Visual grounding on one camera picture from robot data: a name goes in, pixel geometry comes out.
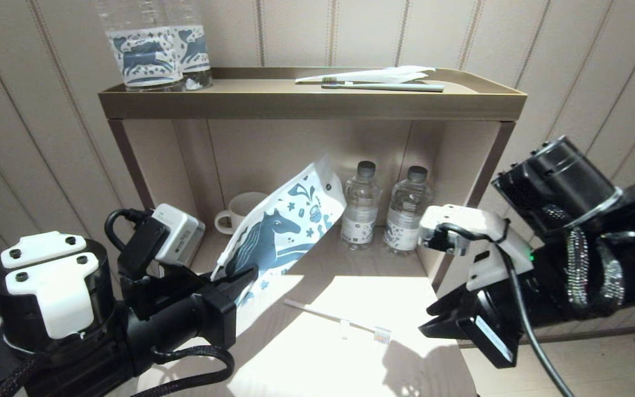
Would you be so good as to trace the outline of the white blue patterned pouch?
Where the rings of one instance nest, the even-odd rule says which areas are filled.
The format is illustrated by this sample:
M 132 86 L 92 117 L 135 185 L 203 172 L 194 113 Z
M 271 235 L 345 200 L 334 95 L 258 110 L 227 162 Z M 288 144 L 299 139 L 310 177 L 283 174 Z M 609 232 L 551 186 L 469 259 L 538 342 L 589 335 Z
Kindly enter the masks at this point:
M 244 304 L 286 274 L 342 218 L 346 209 L 342 181 L 324 155 L 263 198 L 241 221 L 217 260 L 212 281 L 248 269 L 257 276 L 239 292 Z

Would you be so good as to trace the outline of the pale toothbrush grey bristles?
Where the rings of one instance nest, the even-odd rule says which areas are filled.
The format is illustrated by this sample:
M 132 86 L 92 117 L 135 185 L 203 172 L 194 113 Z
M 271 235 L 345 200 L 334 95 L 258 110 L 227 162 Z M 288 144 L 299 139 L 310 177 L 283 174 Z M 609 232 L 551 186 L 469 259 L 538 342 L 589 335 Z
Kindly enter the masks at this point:
M 302 310 L 303 312 L 318 315 L 332 321 L 340 322 L 340 319 L 346 319 L 351 322 L 351 327 L 357 327 L 365 331 L 370 332 L 373 335 L 373 340 L 379 344 L 388 345 L 391 342 L 391 331 L 381 326 L 375 326 L 369 322 L 362 321 L 356 318 L 350 318 L 348 316 L 341 316 L 337 314 L 328 313 L 325 310 L 317 309 L 310 304 L 303 304 L 290 299 L 284 299 L 283 303 L 287 306 L 295 309 Z

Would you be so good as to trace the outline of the white ribbed mug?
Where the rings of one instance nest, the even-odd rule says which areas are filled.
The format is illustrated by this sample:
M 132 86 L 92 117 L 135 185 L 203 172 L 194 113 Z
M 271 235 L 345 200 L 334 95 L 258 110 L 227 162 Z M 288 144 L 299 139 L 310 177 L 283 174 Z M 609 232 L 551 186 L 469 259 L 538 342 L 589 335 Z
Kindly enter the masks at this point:
M 244 218 L 256 206 L 267 198 L 267 194 L 262 192 L 245 192 L 235 196 L 228 204 L 227 208 L 216 214 L 214 226 L 217 231 L 225 235 L 232 235 L 239 229 Z

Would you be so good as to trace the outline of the small grey-cap water bottle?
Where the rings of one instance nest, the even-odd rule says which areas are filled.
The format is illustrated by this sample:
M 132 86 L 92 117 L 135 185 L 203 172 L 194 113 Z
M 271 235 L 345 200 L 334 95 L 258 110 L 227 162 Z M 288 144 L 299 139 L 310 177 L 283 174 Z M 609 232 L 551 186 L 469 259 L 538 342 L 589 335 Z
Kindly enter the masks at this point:
M 433 201 L 427 176 L 426 168 L 411 166 L 407 178 L 391 189 L 383 236 L 386 251 L 391 254 L 408 256 L 418 244 L 420 221 Z
M 350 250 L 365 250 L 373 241 L 383 193 L 375 174 L 375 163 L 364 160 L 358 163 L 356 175 L 345 183 L 341 239 Z

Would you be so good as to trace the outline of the brown open shelf unit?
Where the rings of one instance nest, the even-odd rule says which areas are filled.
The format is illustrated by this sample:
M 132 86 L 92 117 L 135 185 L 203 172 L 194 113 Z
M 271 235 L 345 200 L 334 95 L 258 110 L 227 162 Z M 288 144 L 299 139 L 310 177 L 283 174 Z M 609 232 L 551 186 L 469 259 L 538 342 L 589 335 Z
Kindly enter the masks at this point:
M 269 193 L 323 155 L 347 178 L 360 160 L 390 190 L 428 169 L 434 203 L 477 207 L 528 96 L 466 71 L 439 68 L 443 93 L 324 89 L 295 79 L 345 68 L 215 68 L 192 92 L 99 93 L 142 204 L 174 205 L 213 229 L 245 191 Z

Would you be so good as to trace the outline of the grey-green toothbrush dark bristles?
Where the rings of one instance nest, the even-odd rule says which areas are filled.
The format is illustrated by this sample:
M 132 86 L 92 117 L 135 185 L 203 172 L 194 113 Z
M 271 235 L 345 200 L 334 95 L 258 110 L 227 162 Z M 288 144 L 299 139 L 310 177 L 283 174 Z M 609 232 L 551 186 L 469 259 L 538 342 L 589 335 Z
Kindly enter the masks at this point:
M 337 78 L 325 77 L 321 81 L 321 88 L 325 89 L 355 89 L 355 90 L 383 90 L 396 92 L 426 92 L 443 93 L 444 86 L 424 83 L 347 83 L 338 82 Z

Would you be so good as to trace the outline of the large deer-label water bottle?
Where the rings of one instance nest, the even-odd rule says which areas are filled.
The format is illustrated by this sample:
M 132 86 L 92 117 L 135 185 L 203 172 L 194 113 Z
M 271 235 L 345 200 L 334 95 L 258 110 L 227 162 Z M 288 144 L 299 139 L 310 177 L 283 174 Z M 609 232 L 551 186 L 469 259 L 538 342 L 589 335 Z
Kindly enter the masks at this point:
M 162 0 L 95 0 L 126 90 L 179 90 L 183 75 Z
M 200 0 L 162 0 L 186 92 L 209 88 L 212 71 Z

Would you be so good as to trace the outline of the white paper wrapper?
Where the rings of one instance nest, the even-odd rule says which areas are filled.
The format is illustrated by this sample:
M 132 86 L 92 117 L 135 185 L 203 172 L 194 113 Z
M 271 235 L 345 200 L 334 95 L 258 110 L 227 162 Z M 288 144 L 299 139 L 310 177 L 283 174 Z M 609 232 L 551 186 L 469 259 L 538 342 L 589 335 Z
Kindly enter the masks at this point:
M 405 83 L 428 76 L 428 72 L 436 71 L 434 67 L 426 66 L 393 66 L 383 69 L 350 71 L 343 73 L 327 73 L 317 76 L 296 78 L 296 84 L 322 83 L 325 78 L 333 78 L 337 82 L 366 82 L 366 83 Z

